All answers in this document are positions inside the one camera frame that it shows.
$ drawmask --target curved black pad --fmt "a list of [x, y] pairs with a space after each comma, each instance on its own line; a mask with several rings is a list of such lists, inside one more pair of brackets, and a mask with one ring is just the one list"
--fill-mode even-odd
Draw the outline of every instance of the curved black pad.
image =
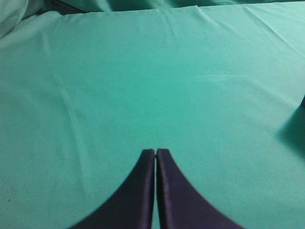
[[157, 200], [161, 229], [241, 229], [195, 190], [168, 149], [157, 151]]
[[95, 212], [72, 229], [150, 229], [153, 217], [154, 158], [142, 154], [123, 184]]
[[301, 102], [301, 106], [305, 107], [305, 95], [303, 101]]

